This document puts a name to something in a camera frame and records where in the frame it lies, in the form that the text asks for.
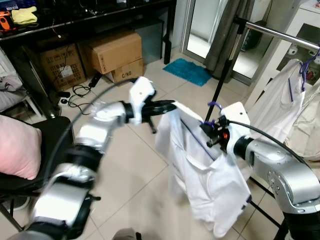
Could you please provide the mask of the black desk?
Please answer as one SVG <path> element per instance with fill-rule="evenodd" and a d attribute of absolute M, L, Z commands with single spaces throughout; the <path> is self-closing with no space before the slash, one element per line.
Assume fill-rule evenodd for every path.
<path fill-rule="evenodd" d="M 176 18 L 178 0 L 38 0 L 35 14 L 37 26 L 17 26 L 11 30 L 0 31 L 0 50 L 3 50 L 25 81 L 27 93 L 34 101 L 34 111 L 41 118 L 54 118 L 59 115 L 60 107 L 50 99 L 52 85 L 42 82 L 42 75 L 32 66 L 26 55 L 26 46 L 34 42 L 68 35 L 69 41 L 83 37 L 93 37 L 94 25 L 134 18 L 143 15 L 151 17 L 165 9 L 166 32 L 162 37 L 164 50 L 162 59 L 169 64 L 172 53 L 172 35 Z"/>

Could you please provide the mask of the teal floor mat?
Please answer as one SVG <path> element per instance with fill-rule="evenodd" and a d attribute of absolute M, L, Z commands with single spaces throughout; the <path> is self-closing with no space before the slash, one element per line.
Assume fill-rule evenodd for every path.
<path fill-rule="evenodd" d="M 183 58 L 170 62 L 163 70 L 199 87 L 203 87 L 211 78 L 204 67 Z"/>

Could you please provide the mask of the glass door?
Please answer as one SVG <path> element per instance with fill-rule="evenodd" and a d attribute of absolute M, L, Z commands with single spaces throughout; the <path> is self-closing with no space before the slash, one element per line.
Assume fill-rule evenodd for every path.
<path fill-rule="evenodd" d="M 205 64 L 210 48 L 214 44 L 218 27 L 223 23 L 222 18 L 227 4 L 243 2 L 252 4 L 250 14 L 244 19 L 255 23 L 265 16 L 265 6 L 270 6 L 271 0 L 188 0 L 183 54 Z M 257 53 L 256 50 L 246 52 L 245 46 L 242 46 L 234 64 L 233 73 L 231 73 L 232 77 L 250 85 L 261 59 L 256 56 Z"/>

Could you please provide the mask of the black power adapter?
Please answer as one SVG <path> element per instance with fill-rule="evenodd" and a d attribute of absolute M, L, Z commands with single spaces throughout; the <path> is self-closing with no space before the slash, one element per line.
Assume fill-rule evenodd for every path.
<path fill-rule="evenodd" d="M 97 86 L 98 82 L 100 81 L 100 79 L 103 77 L 102 73 L 96 73 L 94 74 L 93 78 L 90 80 L 89 84 L 87 85 L 87 87 L 89 87 L 90 89 L 93 89 L 94 87 Z"/>

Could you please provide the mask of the grey white clothes pile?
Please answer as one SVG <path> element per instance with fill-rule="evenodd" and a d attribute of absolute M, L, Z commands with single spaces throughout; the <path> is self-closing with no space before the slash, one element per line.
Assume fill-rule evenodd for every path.
<path fill-rule="evenodd" d="M 23 102 L 27 96 L 18 71 L 0 48 L 0 112 Z"/>

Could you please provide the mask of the grey curtain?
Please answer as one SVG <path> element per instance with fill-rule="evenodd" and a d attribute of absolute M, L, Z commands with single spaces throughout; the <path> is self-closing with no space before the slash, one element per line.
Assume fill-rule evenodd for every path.
<path fill-rule="evenodd" d="M 255 0 L 227 0 L 220 21 L 215 30 L 213 42 L 206 55 L 204 65 L 210 75 L 219 79 L 236 39 L 238 26 L 235 17 L 249 20 Z"/>

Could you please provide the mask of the large cardboard box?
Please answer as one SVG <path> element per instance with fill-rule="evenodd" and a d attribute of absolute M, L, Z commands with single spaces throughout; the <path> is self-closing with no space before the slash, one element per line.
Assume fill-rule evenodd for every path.
<path fill-rule="evenodd" d="M 133 30 L 86 39 L 78 44 L 85 73 L 106 74 L 142 58 L 142 37 Z"/>

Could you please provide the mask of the pink pillow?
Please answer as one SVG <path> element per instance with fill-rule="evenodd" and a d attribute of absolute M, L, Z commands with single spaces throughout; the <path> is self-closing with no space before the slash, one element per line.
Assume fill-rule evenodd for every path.
<path fill-rule="evenodd" d="M 41 144 L 38 128 L 0 115 L 0 173 L 34 180 L 42 161 Z"/>

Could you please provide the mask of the orange tool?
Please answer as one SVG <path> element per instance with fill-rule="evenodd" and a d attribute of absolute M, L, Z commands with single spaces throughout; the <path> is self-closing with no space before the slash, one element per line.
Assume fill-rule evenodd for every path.
<path fill-rule="evenodd" d="M 18 28 L 14 25 L 12 14 L 10 11 L 0 11 L 0 32 L 6 33 L 14 31 Z"/>

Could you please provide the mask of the black chair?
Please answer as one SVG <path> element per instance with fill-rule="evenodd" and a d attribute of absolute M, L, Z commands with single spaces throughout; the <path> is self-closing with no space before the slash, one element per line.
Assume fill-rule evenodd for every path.
<path fill-rule="evenodd" d="M 40 153 L 42 160 L 38 175 L 28 180 L 11 174 L 0 173 L 0 215 L 21 232 L 24 227 L 14 218 L 17 199 L 38 197 L 44 181 L 53 174 L 55 166 L 63 162 L 64 148 L 73 144 L 73 130 L 66 131 L 71 120 L 65 116 L 45 119 L 30 126 L 41 131 Z"/>

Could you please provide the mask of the yellow cloth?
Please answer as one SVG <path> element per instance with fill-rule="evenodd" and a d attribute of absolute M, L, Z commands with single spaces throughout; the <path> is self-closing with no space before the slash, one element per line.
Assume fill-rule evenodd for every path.
<path fill-rule="evenodd" d="M 34 12 L 37 10 L 38 9 L 36 6 L 11 10 L 13 23 L 16 25 L 30 25 L 36 23 L 38 18 Z"/>

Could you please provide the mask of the white shirt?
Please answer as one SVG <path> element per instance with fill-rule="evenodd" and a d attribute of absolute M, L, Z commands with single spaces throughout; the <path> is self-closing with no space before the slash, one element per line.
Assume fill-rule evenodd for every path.
<path fill-rule="evenodd" d="M 215 238 L 223 238 L 242 214 L 251 192 L 234 160 L 218 147 L 208 147 L 203 119 L 189 107 L 162 115 L 157 125 L 155 150 L 170 167 L 173 198 L 186 197 L 192 216 L 202 221 Z"/>
<path fill-rule="evenodd" d="M 301 91 L 302 77 L 298 74 L 298 59 L 291 59 L 267 84 L 262 96 L 247 112 L 250 125 L 267 133 L 279 142 L 290 135 L 291 128 L 302 111 L 306 92 Z M 294 101 L 290 101 L 288 78 L 291 80 Z"/>

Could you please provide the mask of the cardboard box with white label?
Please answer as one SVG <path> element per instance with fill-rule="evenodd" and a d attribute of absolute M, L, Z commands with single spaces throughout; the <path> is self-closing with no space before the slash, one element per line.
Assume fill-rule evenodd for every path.
<path fill-rule="evenodd" d="M 82 58 L 75 43 L 39 53 L 46 77 L 58 92 L 86 82 Z"/>

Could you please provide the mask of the grey robot foot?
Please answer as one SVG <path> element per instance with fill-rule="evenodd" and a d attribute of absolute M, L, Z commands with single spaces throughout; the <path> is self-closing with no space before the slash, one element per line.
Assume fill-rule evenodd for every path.
<path fill-rule="evenodd" d="M 118 230 L 111 240 L 142 240 L 142 234 L 133 228 L 122 228 Z"/>

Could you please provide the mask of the small printed cardboard box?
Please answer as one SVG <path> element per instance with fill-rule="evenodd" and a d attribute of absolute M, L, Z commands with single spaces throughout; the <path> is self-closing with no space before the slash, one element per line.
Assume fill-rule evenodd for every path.
<path fill-rule="evenodd" d="M 145 73 L 144 58 L 139 58 L 122 67 L 106 73 L 104 76 L 113 83 L 124 82 L 128 79 L 137 79 Z"/>

